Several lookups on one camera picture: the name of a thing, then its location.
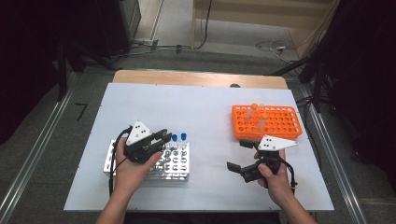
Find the blue cap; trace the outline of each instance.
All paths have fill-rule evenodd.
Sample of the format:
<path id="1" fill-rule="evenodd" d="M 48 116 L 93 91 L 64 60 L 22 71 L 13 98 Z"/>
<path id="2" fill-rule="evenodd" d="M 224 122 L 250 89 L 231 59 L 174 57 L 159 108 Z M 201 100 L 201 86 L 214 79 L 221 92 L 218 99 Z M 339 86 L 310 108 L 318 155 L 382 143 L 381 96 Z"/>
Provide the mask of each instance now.
<path id="1" fill-rule="evenodd" d="M 187 138 L 187 135 L 185 133 L 182 133 L 180 136 L 181 136 L 181 140 L 183 141 L 186 140 Z"/>
<path id="2" fill-rule="evenodd" d="M 172 134 L 172 140 L 173 140 L 174 142 L 176 142 L 176 141 L 177 141 L 177 135 Z"/>

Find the floor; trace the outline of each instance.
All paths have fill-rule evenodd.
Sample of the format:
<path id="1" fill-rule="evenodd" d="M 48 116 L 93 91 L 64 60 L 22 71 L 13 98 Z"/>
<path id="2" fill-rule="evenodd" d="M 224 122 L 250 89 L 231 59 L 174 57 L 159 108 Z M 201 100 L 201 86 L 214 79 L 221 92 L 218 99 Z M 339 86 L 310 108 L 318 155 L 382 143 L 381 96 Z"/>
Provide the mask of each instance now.
<path id="1" fill-rule="evenodd" d="M 191 1 L 140 0 L 140 3 L 143 17 L 147 15 L 149 19 L 142 21 L 136 41 L 150 43 L 158 39 L 159 45 L 190 43 Z M 196 45 L 202 37 L 201 24 L 205 25 L 205 22 L 197 21 Z M 270 45 L 287 45 L 287 50 L 279 53 L 271 50 Z M 174 50 L 146 52 L 149 49 L 133 49 L 110 61 L 125 69 L 265 75 L 284 67 L 287 62 L 299 60 L 287 28 L 220 21 L 209 21 L 207 40 L 199 51 L 182 50 L 180 54 Z M 2 197 L 15 196 L 13 201 L 3 200 L 11 203 L 9 206 L 2 203 L 0 223 L 93 223 L 97 219 L 96 212 L 63 211 L 106 84 L 114 76 L 114 71 L 108 71 L 100 64 L 87 61 L 87 65 L 84 74 L 70 72 L 67 101 L 55 101 L 58 93 L 55 87 L 11 139 L 0 146 L 0 193 Z M 297 76 L 300 72 L 301 69 L 296 69 L 282 76 L 296 100 L 309 96 L 312 89 L 309 84 L 299 83 Z M 80 116 L 84 105 L 87 105 L 86 110 Z M 326 105 L 321 105 L 321 109 L 320 114 L 308 110 L 305 127 L 312 133 L 312 144 L 328 184 L 334 211 L 312 215 L 319 223 L 393 223 L 396 220 L 396 195 L 386 175 L 372 164 L 351 159 L 354 150 L 340 119 Z M 304 113 L 304 107 L 301 107 L 301 113 Z M 325 133 L 330 140 L 318 131 L 321 122 L 325 124 Z M 340 161 L 336 167 L 331 150 Z M 345 190 L 339 168 L 345 171 L 352 191 Z M 359 207 L 350 207 L 348 199 L 357 200 Z M 363 217 L 356 217 L 356 214 L 363 214 Z"/>

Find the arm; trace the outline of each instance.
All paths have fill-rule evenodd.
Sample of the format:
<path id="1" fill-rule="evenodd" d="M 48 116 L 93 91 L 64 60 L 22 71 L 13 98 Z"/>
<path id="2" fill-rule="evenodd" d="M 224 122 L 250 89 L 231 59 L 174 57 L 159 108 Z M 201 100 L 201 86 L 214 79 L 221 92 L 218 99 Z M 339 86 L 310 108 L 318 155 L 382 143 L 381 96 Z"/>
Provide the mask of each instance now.
<path id="1" fill-rule="evenodd" d="M 123 155 L 125 141 L 125 138 L 121 138 L 117 145 L 116 164 L 119 164 L 125 158 Z M 144 164 L 133 163 L 129 160 L 125 160 L 119 167 L 117 167 L 116 185 L 113 194 L 111 195 L 105 209 L 96 220 L 97 224 L 123 223 L 128 202 L 145 179 L 150 167 L 155 165 L 161 155 L 161 152 L 155 153 Z"/>
<path id="2" fill-rule="evenodd" d="M 280 150 L 279 155 L 285 160 L 285 150 Z M 268 188 L 271 199 L 286 213 L 290 224 L 317 223 L 292 193 L 285 164 L 280 165 L 277 175 L 264 164 L 259 165 L 259 170 L 268 181 L 266 186 L 264 180 L 259 179 L 260 186 Z"/>

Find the white table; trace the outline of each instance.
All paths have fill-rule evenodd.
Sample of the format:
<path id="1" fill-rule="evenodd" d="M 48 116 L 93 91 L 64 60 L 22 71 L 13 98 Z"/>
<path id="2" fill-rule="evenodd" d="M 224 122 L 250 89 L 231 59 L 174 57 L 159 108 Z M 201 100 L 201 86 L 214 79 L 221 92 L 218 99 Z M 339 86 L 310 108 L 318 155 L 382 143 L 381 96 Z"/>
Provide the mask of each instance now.
<path id="1" fill-rule="evenodd" d="M 279 210 L 267 190 L 227 170 L 226 162 L 254 163 L 253 149 L 233 137 L 232 105 L 291 105 L 288 90 L 110 83 L 98 111 L 64 206 L 66 211 L 101 211 L 108 201 L 103 173 L 111 139 L 141 119 L 152 131 L 187 133 L 191 142 L 190 180 L 184 184 L 144 183 L 128 204 L 137 211 L 251 212 Z M 310 211 L 333 210 L 332 200 L 304 132 L 286 149 L 299 183 L 296 196 Z"/>

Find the hand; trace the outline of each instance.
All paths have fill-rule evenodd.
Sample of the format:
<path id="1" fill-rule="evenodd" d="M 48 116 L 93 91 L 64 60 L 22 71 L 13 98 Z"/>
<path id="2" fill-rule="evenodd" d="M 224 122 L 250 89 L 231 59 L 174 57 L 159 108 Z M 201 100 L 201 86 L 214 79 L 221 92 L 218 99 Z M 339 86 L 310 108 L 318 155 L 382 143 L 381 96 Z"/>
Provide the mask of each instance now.
<path id="1" fill-rule="evenodd" d="M 279 156 L 286 160 L 285 149 L 279 150 Z M 256 153 L 254 158 L 258 159 L 259 155 Z M 277 175 L 274 175 L 270 168 L 263 163 L 258 168 L 267 179 L 268 186 L 263 179 L 259 179 L 258 182 L 260 186 L 268 188 L 268 193 L 274 203 L 282 207 L 290 197 L 294 197 L 289 184 L 287 167 L 284 163 L 281 163 Z"/>
<path id="2" fill-rule="evenodd" d="M 133 195 L 146 177 L 149 169 L 160 159 L 162 152 L 156 152 L 144 164 L 131 162 L 123 154 L 126 138 L 121 138 L 117 145 L 116 164 L 122 162 L 116 170 L 116 186 L 114 190 L 122 190 Z"/>

